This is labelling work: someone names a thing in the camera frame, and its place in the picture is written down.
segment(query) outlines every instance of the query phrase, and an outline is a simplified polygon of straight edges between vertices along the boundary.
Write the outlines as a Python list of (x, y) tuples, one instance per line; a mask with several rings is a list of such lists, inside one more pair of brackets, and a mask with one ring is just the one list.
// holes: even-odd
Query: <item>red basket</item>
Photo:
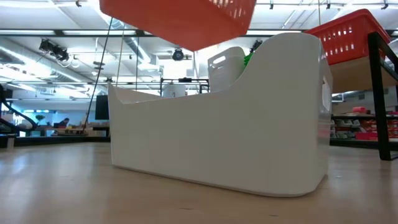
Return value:
[(246, 34), (256, 0), (100, 0), (101, 11), (188, 50)]
[(378, 32), (387, 43), (387, 32), (367, 9), (360, 9), (306, 31), (321, 39), (329, 65), (369, 55), (368, 34)]

